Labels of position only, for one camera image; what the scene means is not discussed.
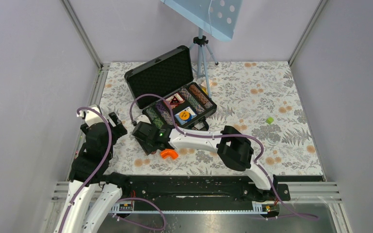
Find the black all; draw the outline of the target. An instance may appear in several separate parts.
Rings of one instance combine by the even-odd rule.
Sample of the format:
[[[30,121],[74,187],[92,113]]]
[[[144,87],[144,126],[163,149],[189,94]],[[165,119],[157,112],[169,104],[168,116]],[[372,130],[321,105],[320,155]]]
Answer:
[[[178,94],[173,95],[167,99],[167,101],[170,103],[170,107],[172,109],[176,108],[178,105],[184,103],[184,100],[182,97],[180,97]]]

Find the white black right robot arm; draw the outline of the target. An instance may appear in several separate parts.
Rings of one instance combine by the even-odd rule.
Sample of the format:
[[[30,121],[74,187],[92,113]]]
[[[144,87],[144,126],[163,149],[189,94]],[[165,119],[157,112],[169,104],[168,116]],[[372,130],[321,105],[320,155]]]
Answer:
[[[278,201],[283,199],[278,193],[278,179],[259,162],[264,152],[254,154],[251,141],[259,143],[256,138],[241,134],[232,126],[225,126],[221,131],[195,131],[173,125],[161,129],[147,123],[135,123],[132,135],[147,154],[161,150],[195,149],[215,152],[224,165],[234,171],[243,172],[255,185],[253,200]]]

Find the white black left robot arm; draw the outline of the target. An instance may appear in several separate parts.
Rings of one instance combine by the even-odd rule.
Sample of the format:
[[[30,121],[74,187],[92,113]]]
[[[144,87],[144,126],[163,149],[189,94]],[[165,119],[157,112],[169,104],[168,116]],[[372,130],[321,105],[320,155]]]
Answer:
[[[112,206],[131,194],[130,178],[105,174],[113,157],[113,146],[127,134],[116,113],[101,116],[97,106],[80,111],[85,120],[81,131],[85,142],[71,165],[68,193],[56,233],[96,233]]]

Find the yellow big blind button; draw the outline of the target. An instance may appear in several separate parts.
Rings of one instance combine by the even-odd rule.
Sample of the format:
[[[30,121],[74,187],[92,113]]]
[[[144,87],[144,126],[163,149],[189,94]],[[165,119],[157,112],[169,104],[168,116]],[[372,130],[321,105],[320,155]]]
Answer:
[[[189,111],[182,111],[182,112],[179,113],[179,118],[180,119],[187,119],[189,117],[191,117],[191,114],[190,114]]]

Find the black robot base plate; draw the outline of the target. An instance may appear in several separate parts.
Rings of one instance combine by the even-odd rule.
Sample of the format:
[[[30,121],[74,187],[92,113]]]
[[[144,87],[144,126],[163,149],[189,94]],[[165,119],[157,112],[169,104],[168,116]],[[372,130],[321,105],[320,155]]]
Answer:
[[[103,175],[102,182],[115,183],[123,197],[135,197],[136,211],[153,210],[146,199],[162,211],[249,211],[253,202],[290,200],[288,185],[273,181],[275,191],[262,191],[246,176],[126,176]]]

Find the black poker set case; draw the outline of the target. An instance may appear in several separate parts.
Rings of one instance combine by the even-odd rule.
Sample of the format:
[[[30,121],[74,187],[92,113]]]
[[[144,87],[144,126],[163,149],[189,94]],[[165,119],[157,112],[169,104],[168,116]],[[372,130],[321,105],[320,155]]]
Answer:
[[[208,131],[209,125],[206,120],[216,112],[217,105],[194,82],[190,52],[187,46],[178,46],[127,71],[124,74],[124,79],[143,115],[147,115],[146,109],[151,107],[157,112],[164,125],[168,125],[155,105],[159,101],[169,105],[166,102],[166,98],[178,92],[185,98],[185,102],[173,110],[169,109],[172,117],[175,118],[175,111],[186,107],[191,107],[197,113],[197,117],[192,122],[178,126],[185,129]],[[201,104],[198,98],[189,90],[189,86],[192,84],[205,93],[206,97],[212,102],[213,107],[206,109]]]

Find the blue card deck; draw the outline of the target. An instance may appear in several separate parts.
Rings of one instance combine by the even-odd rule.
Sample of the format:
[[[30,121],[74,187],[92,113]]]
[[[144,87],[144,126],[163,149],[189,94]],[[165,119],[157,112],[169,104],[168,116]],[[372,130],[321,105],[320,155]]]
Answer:
[[[197,113],[191,107],[186,107],[186,108],[182,108],[180,110],[177,110],[177,111],[175,111],[175,115],[174,116],[175,116],[175,120],[177,122],[177,125],[179,125],[179,126],[185,125],[185,124],[181,124],[181,122],[179,121],[180,120],[179,113],[182,112],[182,111],[189,111],[190,114],[191,114],[192,120],[197,117]]]

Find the blue small blind button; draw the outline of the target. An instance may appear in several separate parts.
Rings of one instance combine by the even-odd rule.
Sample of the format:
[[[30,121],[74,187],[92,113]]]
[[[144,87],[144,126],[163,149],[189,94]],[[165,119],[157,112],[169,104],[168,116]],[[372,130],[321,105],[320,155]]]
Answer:
[[[189,117],[187,119],[180,119],[179,121],[181,122],[181,124],[186,124],[187,122],[189,122],[191,120],[192,120],[192,117]]]

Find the orange curved toy block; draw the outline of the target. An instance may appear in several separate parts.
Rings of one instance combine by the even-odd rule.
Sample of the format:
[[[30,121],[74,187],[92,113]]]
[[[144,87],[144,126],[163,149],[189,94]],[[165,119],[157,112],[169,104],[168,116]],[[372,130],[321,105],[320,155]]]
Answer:
[[[175,160],[179,157],[177,151],[175,150],[172,150],[172,149],[165,149],[163,151],[160,152],[160,156],[163,158],[163,159],[172,159],[172,160]]]

